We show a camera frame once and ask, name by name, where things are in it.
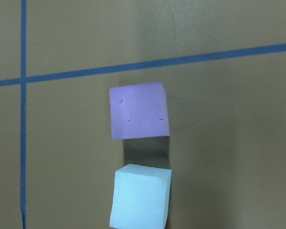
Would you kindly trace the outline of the purple foam block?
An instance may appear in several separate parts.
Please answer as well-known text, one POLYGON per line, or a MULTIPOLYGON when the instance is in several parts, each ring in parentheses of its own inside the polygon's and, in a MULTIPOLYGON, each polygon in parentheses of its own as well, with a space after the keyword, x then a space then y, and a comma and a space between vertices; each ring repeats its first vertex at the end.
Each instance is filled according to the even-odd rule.
POLYGON ((166 91, 161 82, 109 90, 112 139, 170 135, 166 91))

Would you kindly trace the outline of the light blue foam block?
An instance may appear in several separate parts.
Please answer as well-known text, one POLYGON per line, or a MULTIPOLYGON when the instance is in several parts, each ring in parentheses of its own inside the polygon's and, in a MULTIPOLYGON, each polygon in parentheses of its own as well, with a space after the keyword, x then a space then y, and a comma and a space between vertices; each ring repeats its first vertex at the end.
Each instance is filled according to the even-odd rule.
POLYGON ((164 229, 172 170, 128 164, 115 171, 109 226, 164 229))

